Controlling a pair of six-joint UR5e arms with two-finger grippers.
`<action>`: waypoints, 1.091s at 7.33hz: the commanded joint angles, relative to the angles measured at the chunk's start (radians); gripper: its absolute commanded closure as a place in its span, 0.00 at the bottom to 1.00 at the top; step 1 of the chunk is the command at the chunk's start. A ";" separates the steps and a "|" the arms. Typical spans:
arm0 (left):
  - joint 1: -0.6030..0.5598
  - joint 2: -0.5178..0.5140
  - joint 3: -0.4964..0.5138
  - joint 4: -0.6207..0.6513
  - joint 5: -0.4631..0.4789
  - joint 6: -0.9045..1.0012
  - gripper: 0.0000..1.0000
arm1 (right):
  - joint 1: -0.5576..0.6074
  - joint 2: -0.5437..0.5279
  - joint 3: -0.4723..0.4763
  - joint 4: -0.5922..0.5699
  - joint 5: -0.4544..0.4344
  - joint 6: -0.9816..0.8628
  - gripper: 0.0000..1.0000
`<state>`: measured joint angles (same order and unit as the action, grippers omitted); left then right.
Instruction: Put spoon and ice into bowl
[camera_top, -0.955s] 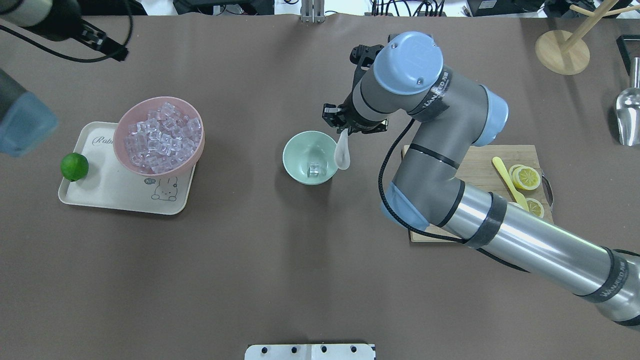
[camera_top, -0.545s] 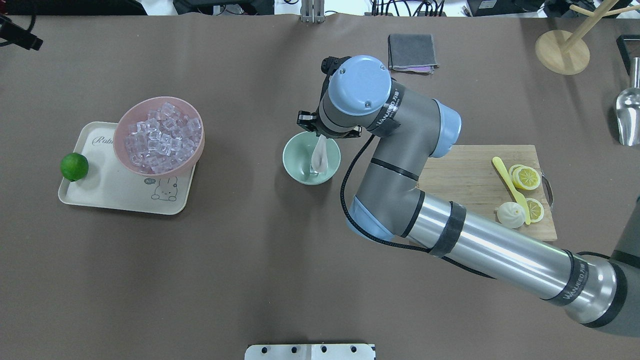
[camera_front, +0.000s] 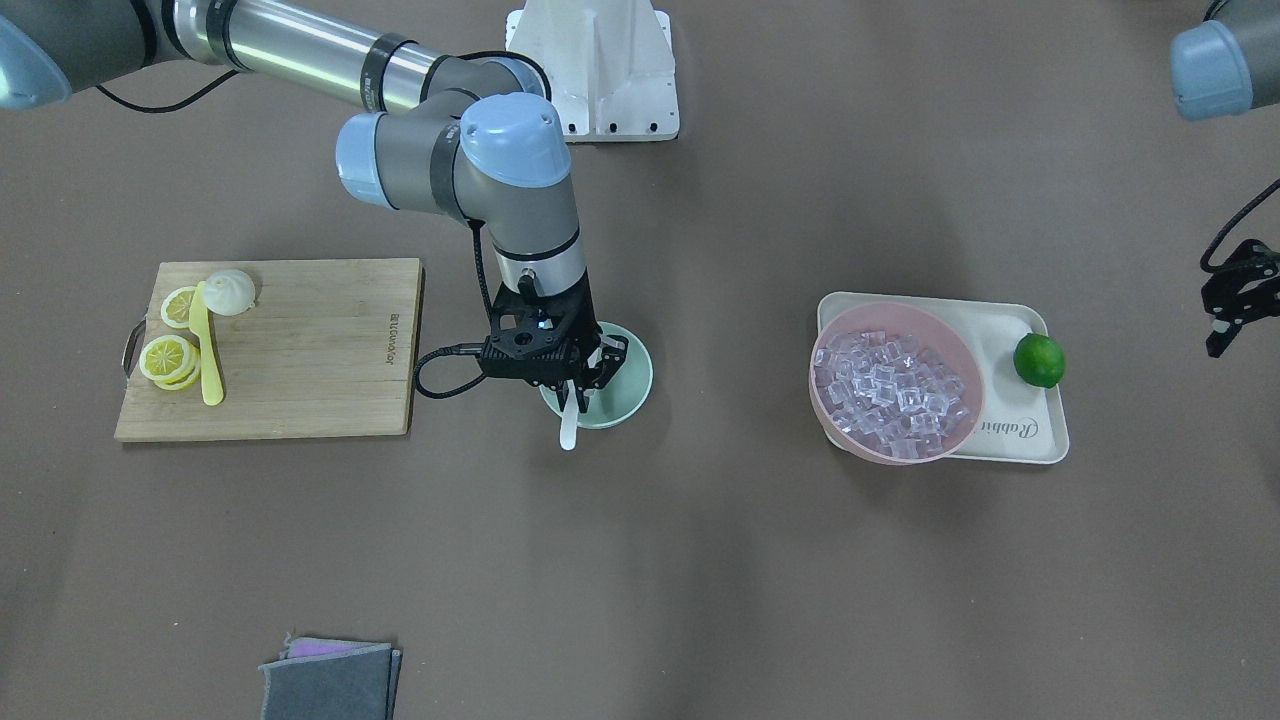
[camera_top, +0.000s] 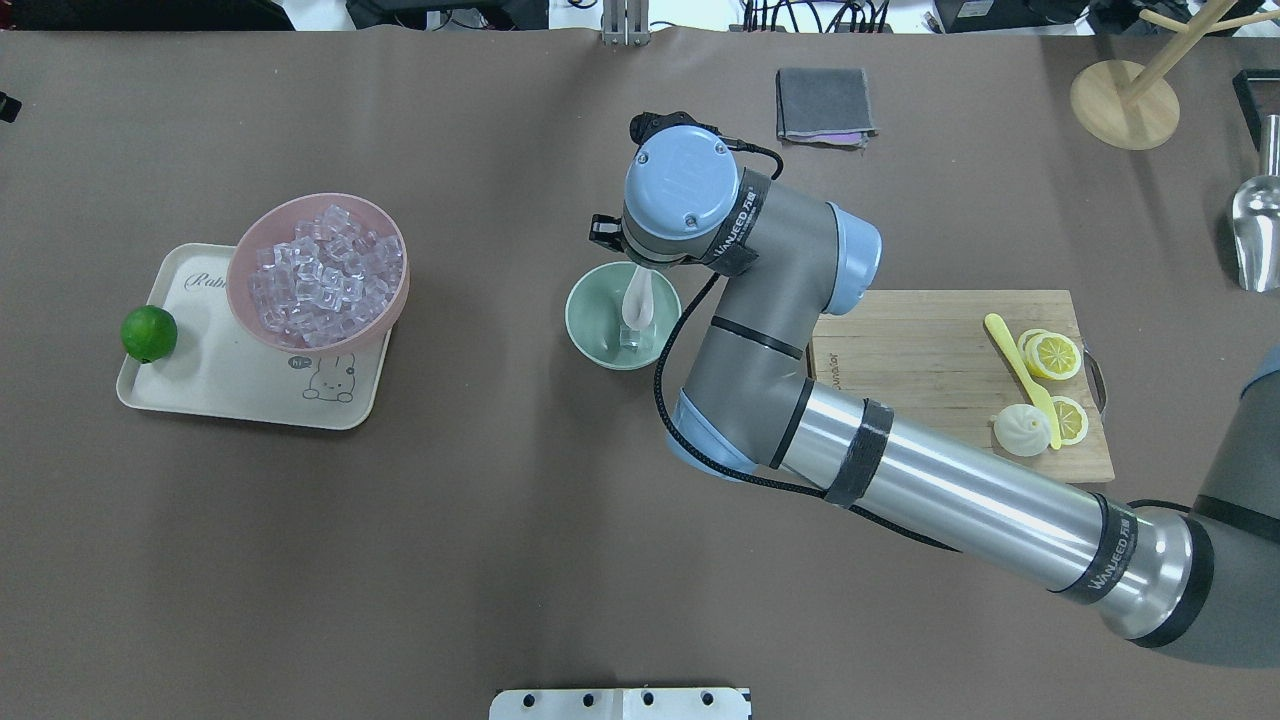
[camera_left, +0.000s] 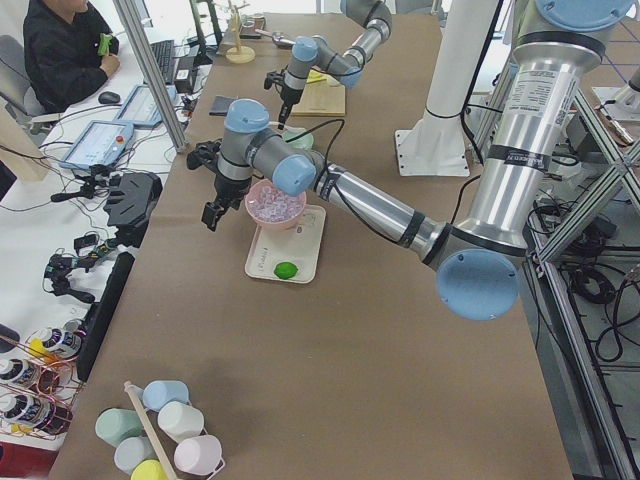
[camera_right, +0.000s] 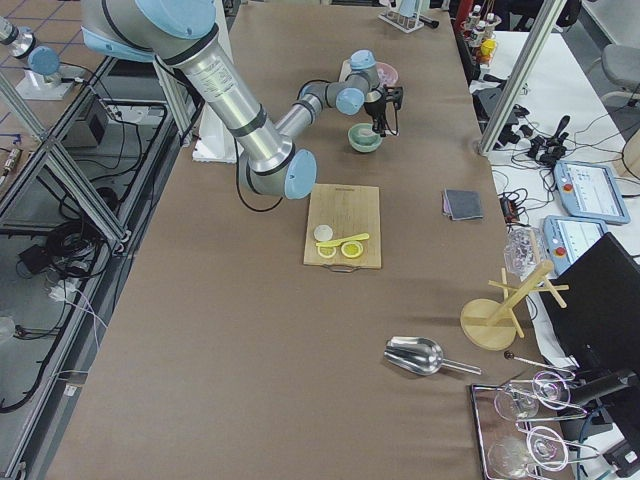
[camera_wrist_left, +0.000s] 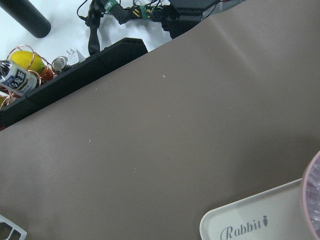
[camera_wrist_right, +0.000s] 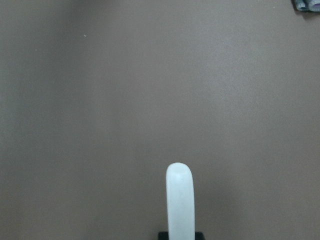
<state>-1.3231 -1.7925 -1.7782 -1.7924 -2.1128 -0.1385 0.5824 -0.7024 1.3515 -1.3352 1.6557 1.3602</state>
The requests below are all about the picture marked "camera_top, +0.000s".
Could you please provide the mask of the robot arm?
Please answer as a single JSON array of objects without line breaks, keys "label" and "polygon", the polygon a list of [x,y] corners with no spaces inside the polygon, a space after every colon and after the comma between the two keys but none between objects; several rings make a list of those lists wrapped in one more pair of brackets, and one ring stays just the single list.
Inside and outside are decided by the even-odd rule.
[{"label": "robot arm", "polygon": [[984,559],[1091,606],[1116,635],[1197,664],[1276,667],[1279,378],[1271,350],[1196,501],[1121,503],[817,384],[804,345],[820,315],[852,310],[881,263],[881,234],[740,168],[744,142],[689,114],[643,113],[620,217],[591,241],[640,265],[698,264],[726,279],[673,406],[654,396],[669,447],[731,480],[794,492],[910,539]]}]

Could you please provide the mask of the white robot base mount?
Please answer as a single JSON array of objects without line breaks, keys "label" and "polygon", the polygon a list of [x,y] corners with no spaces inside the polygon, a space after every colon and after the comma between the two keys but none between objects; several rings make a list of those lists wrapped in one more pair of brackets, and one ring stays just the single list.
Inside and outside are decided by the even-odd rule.
[{"label": "white robot base mount", "polygon": [[750,691],[732,687],[511,689],[489,719],[753,719]]}]

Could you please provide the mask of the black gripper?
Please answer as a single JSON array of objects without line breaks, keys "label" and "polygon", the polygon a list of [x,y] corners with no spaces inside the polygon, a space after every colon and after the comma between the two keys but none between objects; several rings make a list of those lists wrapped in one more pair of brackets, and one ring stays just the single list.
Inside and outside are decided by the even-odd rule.
[{"label": "black gripper", "polygon": [[589,238],[640,264],[721,264],[723,142],[684,113],[634,118],[639,145],[621,218],[596,214]]}]

